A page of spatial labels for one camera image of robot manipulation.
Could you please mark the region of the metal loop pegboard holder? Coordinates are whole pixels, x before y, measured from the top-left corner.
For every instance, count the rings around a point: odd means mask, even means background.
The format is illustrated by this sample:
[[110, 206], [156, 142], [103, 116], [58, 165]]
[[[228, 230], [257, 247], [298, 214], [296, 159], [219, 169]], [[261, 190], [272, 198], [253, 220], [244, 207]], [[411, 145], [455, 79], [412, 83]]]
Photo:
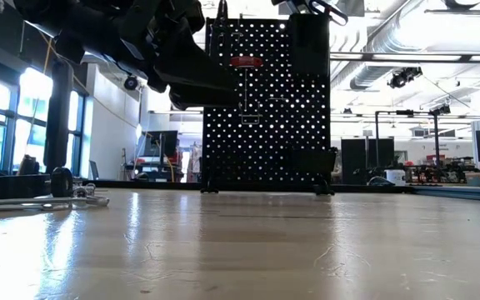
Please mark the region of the metal loop pegboard holder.
[[242, 125], [258, 125], [262, 115], [260, 114], [260, 102], [255, 100], [245, 100], [240, 106], [241, 124]]

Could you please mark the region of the dark bag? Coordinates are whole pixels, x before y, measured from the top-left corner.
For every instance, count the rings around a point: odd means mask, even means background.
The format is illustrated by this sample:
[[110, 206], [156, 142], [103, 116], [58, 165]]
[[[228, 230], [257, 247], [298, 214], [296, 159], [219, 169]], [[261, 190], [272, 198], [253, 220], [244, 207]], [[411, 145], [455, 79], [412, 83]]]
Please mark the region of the dark bag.
[[35, 157], [25, 154], [19, 164], [17, 175], [35, 175], [39, 174], [39, 162]]

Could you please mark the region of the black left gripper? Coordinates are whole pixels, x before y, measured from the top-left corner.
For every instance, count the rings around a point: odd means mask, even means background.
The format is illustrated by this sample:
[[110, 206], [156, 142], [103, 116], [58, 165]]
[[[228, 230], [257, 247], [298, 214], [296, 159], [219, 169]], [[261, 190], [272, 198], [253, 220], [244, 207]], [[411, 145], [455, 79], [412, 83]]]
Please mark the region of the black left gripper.
[[236, 107], [233, 76], [193, 40], [205, 23], [198, 0], [134, 0], [118, 26], [122, 44], [147, 76], [147, 85], [172, 105], [188, 108]]

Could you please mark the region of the red T-handle hex key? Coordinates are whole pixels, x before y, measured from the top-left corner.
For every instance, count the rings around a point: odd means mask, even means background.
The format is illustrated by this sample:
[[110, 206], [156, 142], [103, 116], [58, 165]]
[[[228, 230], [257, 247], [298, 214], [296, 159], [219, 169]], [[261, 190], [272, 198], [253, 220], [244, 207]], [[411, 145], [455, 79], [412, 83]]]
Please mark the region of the red T-handle hex key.
[[260, 57], [237, 56], [231, 58], [230, 65], [244, 70], [242, 83], [244, 88], [242, 93], [243, 103], [241, 106], [242, 116], [244, 116], [248, 111], [248, 69], [261, 67], [263, 65], [263, 60]]

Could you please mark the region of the silver combination wrench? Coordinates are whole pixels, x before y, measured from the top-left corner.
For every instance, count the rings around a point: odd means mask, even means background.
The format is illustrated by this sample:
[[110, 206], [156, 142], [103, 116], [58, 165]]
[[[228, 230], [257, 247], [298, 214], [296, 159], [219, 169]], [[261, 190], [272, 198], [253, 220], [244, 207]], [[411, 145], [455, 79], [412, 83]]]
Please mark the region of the silver combination wrench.
[[72, 209], [69, 203], [20, 203], [20, 204], [0, 204], [0, 212], [10, 211], [59, 211]]
[[107, 197], [44, 197], [44, 198], [12, 198], [0, 199], [0, 206], [23, 204], [54, 204], [54, 203], [86, 203], [89, 205], [107, 206]]

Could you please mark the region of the chrome socket adapter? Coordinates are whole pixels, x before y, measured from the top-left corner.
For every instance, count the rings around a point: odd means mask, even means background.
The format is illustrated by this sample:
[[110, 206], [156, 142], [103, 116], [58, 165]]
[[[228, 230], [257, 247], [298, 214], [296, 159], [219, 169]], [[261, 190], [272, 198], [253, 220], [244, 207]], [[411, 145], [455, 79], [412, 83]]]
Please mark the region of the chrome socket adapter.
[[74, 185], [72, 196], [74, 198], [91, 198], [95, 195], [96, 186], [93, 183], [86, 185]]

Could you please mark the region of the black cabinet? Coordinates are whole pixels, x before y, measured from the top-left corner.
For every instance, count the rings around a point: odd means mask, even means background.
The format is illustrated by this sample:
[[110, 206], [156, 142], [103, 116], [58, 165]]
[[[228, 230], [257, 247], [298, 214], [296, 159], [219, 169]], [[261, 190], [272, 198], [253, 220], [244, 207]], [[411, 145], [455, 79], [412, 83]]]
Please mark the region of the black cabinet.
[[342, 183], [366, 185], [373, 176], [381, 176], [393, 165], [395, 142], [392, 138], [342, 139]]

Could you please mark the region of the long ceiling light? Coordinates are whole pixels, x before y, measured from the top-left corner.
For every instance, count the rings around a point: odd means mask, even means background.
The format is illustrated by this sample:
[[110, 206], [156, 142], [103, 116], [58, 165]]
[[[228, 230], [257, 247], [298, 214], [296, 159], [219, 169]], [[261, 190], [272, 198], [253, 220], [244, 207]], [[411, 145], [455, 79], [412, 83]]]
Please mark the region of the long ceiling light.
[[331, 52], [332, 61], [376, 63], [480, 63], [480, 54]]

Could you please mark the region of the black pillar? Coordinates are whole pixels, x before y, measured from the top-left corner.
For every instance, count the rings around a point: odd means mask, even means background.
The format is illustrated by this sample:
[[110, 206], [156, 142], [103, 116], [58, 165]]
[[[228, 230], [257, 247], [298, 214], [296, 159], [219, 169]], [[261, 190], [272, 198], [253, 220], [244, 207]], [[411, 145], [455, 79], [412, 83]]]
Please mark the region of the black pillar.
[[52, 95], [47, 111], [46, 141], [43, 163], [46, 173], [66, 164], [68, 145], [68, 118], [73, 91], [73, 68], [57, 59], [52, 65]]

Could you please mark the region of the black aluminium table frame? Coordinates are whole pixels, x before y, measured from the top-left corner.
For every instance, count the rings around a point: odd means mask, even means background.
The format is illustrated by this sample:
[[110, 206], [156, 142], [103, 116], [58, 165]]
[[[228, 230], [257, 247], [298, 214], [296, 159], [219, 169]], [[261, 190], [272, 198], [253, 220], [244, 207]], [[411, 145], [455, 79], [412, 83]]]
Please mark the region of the black aluminium table frame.
[[[48, 195], [50, 177], [45, 174], [27, 176], [0, 177], [0, 198], [33, 198]], [[168, 182], [133, 182], [92, 180], [98, 188], [120, 189], [158, 189], [158, 190], [200, 190], [202, 183], [168, 183]], [[313, 193], [315, 183], [216, 183], [214, 187], [220, 191], [234, 192], [281, 192], [281, 193]], [[406, 186], [376, 187], [360, 185], [331, 185], [329, 189], [335, 193], [408, 193], [420, 196], [461, 198], [480, 201], [480, 187], [439, 187], [439, 186]]]

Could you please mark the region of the black C-clamp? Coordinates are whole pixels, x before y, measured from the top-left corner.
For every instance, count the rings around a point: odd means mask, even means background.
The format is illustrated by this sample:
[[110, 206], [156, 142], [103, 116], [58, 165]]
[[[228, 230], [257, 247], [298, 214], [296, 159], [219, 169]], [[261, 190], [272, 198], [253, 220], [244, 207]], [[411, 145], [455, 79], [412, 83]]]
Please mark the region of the black C-clamp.
[[51, 194], [55, 198], [66, 198], [73, 195], [73, 174], [65, 167], [56, 167], [51, 174]]

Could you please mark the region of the blue T-handle hex key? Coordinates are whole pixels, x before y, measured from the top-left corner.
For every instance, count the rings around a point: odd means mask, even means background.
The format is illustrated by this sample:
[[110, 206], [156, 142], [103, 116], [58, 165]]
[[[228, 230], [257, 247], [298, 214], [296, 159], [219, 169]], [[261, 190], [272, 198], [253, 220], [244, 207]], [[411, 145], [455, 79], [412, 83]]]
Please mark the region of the blue T-handle hex key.
[[348, 23], [348, 15], [325, 0], [307, 0], [307, 6], [312, 13], [325, 15], [338, 26], [345, 26]]

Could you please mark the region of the silver ceiling duct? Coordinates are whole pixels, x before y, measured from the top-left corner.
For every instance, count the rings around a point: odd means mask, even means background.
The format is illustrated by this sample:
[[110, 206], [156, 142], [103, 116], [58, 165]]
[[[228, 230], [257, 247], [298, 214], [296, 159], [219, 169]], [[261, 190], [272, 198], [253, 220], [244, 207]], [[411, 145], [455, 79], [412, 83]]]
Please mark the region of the silver ceiling duct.
[[[417, 53], [427, 46], [426, 42], [411, 33], [409, 27], [401, 28], [396, 23], [384, 27], [366, 46], [368, 53]], [[362, 64], [350, 81], [352, 90], [370, 88], [379, 78], [390, 73], [392, 67], [379, 67]]]

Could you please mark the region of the tall black pegboard bin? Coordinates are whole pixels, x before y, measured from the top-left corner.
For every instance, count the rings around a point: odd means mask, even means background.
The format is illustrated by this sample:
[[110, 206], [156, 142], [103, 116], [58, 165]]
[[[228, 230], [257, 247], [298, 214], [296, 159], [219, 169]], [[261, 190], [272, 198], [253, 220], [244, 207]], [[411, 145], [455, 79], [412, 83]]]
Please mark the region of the tall black pegboard bin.
[[329, 74], [329, 17], [325, 14], [293, 14], [287, 22], [292, 71]]

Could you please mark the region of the white bucket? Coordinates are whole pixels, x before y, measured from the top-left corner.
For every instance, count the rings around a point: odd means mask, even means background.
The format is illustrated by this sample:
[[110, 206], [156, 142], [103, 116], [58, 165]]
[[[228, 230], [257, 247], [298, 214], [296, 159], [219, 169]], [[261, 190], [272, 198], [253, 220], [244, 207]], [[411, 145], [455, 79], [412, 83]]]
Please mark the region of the white bucket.
[[406, 172], [402, 169], [386, 169], [386, 179], [395, 186], [406, 185]]

